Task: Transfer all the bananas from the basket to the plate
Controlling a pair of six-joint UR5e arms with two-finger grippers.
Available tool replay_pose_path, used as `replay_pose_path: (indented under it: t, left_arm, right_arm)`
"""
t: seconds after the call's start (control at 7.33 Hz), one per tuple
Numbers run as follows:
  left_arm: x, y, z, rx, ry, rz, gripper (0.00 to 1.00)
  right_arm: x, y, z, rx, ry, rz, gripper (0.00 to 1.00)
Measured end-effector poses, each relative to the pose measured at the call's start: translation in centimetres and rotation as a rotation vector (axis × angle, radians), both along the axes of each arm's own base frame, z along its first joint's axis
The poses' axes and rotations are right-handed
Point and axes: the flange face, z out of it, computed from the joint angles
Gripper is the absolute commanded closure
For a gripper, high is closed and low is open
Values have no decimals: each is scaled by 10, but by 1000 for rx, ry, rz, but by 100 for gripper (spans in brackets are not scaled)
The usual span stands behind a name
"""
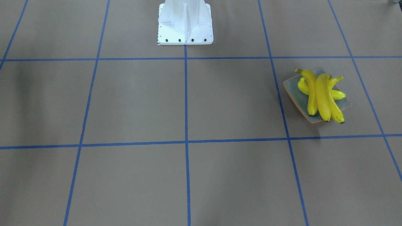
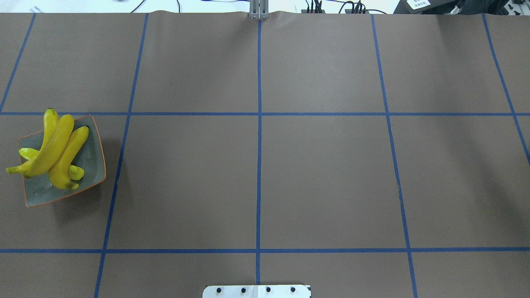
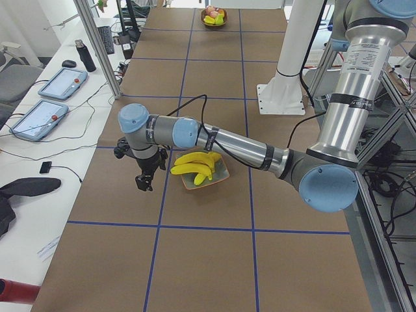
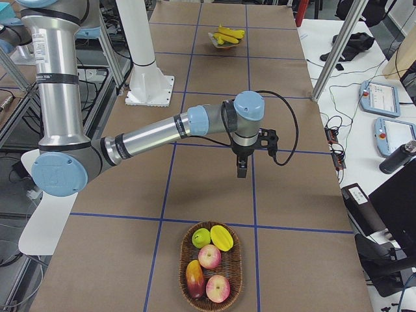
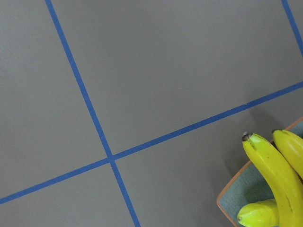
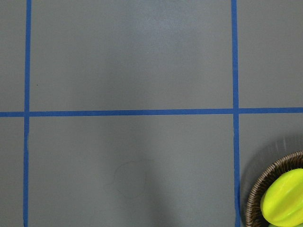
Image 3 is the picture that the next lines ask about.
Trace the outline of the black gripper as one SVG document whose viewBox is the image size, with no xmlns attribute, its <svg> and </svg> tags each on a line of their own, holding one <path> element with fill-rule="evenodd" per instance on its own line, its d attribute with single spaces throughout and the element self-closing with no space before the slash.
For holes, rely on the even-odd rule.
<svg viewBox="0 0 416 312">
<path fill-rule="evenodd" d="M 133 155 L 142 173 L 135 177 L 137 188 L 144 192 L 152 191 L 152 181 L 158 168 L 166 170 L 168 154 L 166 148 L 148 146 L 144 149 L 133 148 Z"/>
</svg>

